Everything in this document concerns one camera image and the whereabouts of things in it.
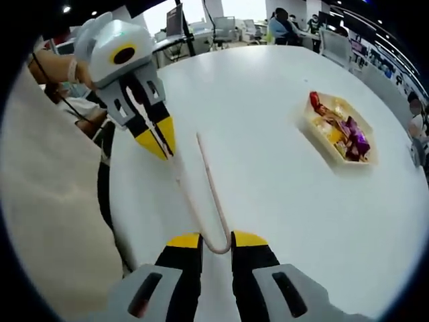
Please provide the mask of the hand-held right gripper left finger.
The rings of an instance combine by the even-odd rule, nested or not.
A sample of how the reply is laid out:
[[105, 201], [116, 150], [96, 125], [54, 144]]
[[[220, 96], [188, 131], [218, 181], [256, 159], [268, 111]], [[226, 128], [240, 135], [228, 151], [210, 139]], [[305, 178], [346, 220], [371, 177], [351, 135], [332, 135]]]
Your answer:
[[193, 321], [201, 294], [202, 236], [171, 239], [112, 291], [107, 306], [83, 321]]

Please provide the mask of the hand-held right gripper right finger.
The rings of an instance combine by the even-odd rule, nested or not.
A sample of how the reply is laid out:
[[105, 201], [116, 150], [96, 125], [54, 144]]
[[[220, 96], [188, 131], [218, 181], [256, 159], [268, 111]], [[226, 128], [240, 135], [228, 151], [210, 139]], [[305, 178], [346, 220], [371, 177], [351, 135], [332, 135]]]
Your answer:
[[327, 290], [291, 264], [280, 264], [258, 235], [231, 233], [233, 294], [242, 321], [365, 321], [334, 306]]

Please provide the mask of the person's left hand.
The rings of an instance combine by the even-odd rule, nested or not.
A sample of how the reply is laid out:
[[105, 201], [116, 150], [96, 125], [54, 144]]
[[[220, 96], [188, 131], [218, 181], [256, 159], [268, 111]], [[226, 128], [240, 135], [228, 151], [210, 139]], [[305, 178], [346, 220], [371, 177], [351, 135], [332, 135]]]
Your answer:
[[90, 90], [95, 91], [97, 89], [90, 77], [88, 64], [86, 62], [77, 62], [75, 76], [79, 83], [84, 84]]

